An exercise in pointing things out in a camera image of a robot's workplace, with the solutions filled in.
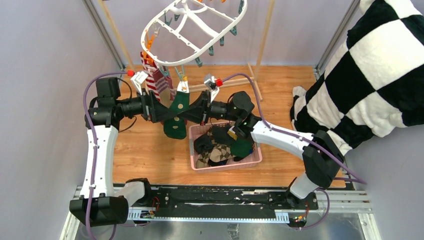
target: orange clothespin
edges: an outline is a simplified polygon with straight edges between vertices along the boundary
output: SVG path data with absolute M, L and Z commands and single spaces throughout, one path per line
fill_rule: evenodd
M 146 31 L 146 42 L 145 46 L 147 50 L 150 51 L 150 48 L 152 47 L 153 40 L 155 40 L 155 35 L 153 34 L 151 36 L 151 39 L 149 40 L 149 33 Z M 143 51 L 143 58 L 146 59 L 151 65 L 153 64 L 153 59 L 147 54 L 147 52 Z

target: wooden stand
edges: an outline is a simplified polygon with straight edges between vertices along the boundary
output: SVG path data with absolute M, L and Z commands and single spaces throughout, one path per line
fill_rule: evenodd
M 103 10 L 103 13 L 106 16 L 106 18 L 107 18 L 107 20 L 110 24 L 110 27 L 112 28 L 113 34 L 115 35 L 115 37 L 116 37 L 116 39 L 119 43 L 120 48 L 122 49 L 122 52 L 125 56 L 125 59 L 128 62 L 129 69 L 136 71 L 136 66 L 134 65 L 133 61 L 130 58 L 130 54 L 128 53 L 128 49 L 124 44 L 124 41 L 121 37 L 121 34 L 119 33 L 118 28 L 115 24 L 115 21 L 112 19 L 112 16 L 109 13 L 109 10 L 105 5 L 104 0 L 97 0 L 97 1 L 98 1 L 98 4 L 100 5 L 101 9 Z M 256 88 L 256 91 L 258 93 L 260 101 L 262 101 L 264 98 L 262 97 L 262 94 L 261 94 L 261 91 L 260 91 L 259 85 L 258 85 L 259 73 L 260 73 L 262 57 L 264 55 L 265 44 L 267 42 L 268 30 L 270 28 L 270 23 L 271 23 L 271 17 L 273 15 L 274 5 L 275 5 L 275 0 L 270 0 L 269 5 L 268 5 L 268 11 L 267 11 L 267 14 L 266 14 L 266 19 L 265 19 L 265 25 L 263 27 L 262 40 L 260 42 L 259 52 L 258 52 L 258 55 L 257 55 L 256 66 L 255 66 L 254 71 L 252 70 L 251 64 L 249 62 L 247 63 L 247 66 L 249 68 L 250 75 L 251 75 L 250 78 L 253 80 L 253 84 L 254 84 L 254 87 Z M 223 86 L 221 86 L 221 88 L 234 87 L 234 86 L 245 85 L 245 84 L 250 84 L 250 82 L 246 77 L 243 77 L 243 78 L 228 80 L 228 81 L 225 82 L 225 84 Z M 190 89 L 191 93 L 194 93 L 194 92 L 204 91 L 204 90 L 207 89 L 207 87 L 204 84 L 198 84 L 198 85 L 189 86 L 189 89 Z

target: wooden tabletop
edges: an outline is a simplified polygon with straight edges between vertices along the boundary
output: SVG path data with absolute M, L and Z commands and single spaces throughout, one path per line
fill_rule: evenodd
M 204 76 L 209 73 L 222 79 L 234 73 L 250 75 L 247 66 L 234 65 L 186 66 L 185 73 L 190 85 L 203 83 Z M 171 75 L 176 87 L 178 78 L 175 71 L 171 71 Z M 264 98 L 260 106 L 265 119 L 274 125 L 292 129 L 289 118 L 293 103 L 292 89 L 295 86 L 308 89 L 314 82 L 313 69 L 309 66 L 262 66 L 258 84 Z M 226 102 L 232 93 L 238 91 L 245 91 L 250 95 L 256 106 L 253 113 L 259 116 L 255 95 L 249 84 L 221 88 L 215 100 Z M 129 93 L 127 86 L 123 84 L 122 97 L 127 98 Z M 199 94 L 191 93 L 190 101 L 196 100 Z M 129 126 L 133 120 L 121 120 L 120 129 Z M 188 123 L 187 132 L 192 125 L 194 123 Z M 182 140 L 168 138 L 162 124 L 147 122 L 139 116 L 131 129 L 118 135 L 114 152 L 113 182 L 124 183 L 129 179 L 148 178 L 151 184 L 288 186 L 305 171 L 302 160 L 286 151 L 265 144 L 261 144 L 261 151 L 263 160 L 256 167 L 196 173 L 190 164 L 188 133 Z M 332 186 L 344 187 L 345 183 L 334 181 Z

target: red connector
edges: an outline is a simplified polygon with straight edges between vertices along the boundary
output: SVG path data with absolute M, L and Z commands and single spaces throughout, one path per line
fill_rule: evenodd
M 221 87 L 223 85 L 223 81 L 221 80 L 221 78 L 218 78 L 217 80 L 215 80 L 215 83 L 218 87 Z

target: plastic basket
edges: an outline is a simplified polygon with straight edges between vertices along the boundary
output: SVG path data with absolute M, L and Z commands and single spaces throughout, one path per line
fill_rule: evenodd
M 214 126 L 224 127 L 228 122 L 219 122 L 214 123 Z M 222 165 L 222 166 L 211 166 L 204 168 L 196 168 L 196 161 L 199 159 L 199 154 L 194 150 L 194 140 L 198 137 L 205 134 L 210 128 L 212 124 L 201 125 L 193 125 L 188 129 L 188 144 L 190 146 L 190 160 L 191 160 L 191 168 L 197 173 L 211 173 L 211 172 L 219 172 L 226 171 L 231 169 L 243 169 L 243 168 L 251 168 L 256 167 L 262 161 L 262 153 L 261 148 L 258 143 L 253 145 L 253 153 L 249 156 L 243 158 L 243 160 L 238 162 L 230 162 L 230 164 Z

